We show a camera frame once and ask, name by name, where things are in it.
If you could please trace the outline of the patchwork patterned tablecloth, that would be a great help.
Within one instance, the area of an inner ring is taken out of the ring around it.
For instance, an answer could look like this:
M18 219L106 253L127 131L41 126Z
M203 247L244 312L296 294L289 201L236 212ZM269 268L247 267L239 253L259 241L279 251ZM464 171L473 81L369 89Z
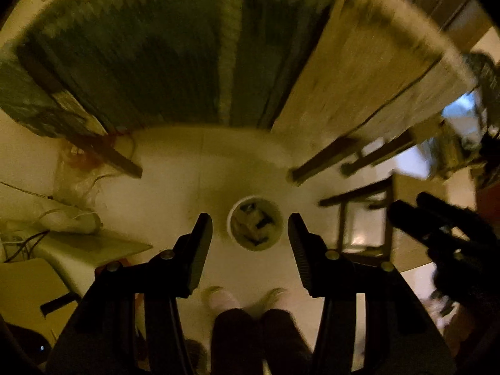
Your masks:
M389 138L474 84L404 0L42 0L1 42L1 108L48 137L186 123Z

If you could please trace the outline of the white round trash bin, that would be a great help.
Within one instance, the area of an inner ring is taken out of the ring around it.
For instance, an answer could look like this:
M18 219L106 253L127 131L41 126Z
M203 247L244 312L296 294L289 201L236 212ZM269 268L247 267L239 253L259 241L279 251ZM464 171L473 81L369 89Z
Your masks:
M231 240L251 252L263 252L276 245L284 229L277 204L265 197L244 197L236 202L226 219Z

